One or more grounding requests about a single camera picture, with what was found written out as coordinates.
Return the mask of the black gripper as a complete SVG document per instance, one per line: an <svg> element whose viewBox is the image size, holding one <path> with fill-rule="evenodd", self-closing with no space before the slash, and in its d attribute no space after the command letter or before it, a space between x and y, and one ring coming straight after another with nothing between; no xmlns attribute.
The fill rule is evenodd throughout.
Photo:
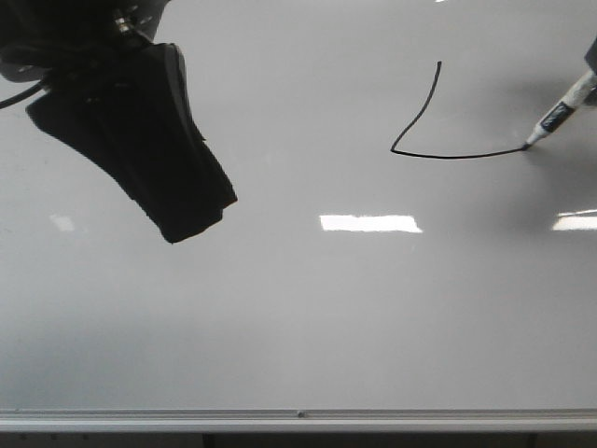
<svg viewBox="0 0 597 448"><path fill-rule="evenodd" d="M3 1L1 77L31 82L139 34L166 1ZM190 110L184 57L149 45L27 106L42 132L92 161L179 243L215 225L237 195Z"/></svg>

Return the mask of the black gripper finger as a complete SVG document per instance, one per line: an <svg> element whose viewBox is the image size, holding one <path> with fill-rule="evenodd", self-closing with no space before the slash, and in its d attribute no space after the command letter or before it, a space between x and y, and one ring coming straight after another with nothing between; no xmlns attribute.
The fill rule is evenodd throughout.
<svg viewBox="0 0 597 448"><path fill-rule="evenodd" d="M590 44L590 47L584 56L584 60L587 63L589 69L594 74L597 74L597 38L595 38L593 42Z"/></svg>

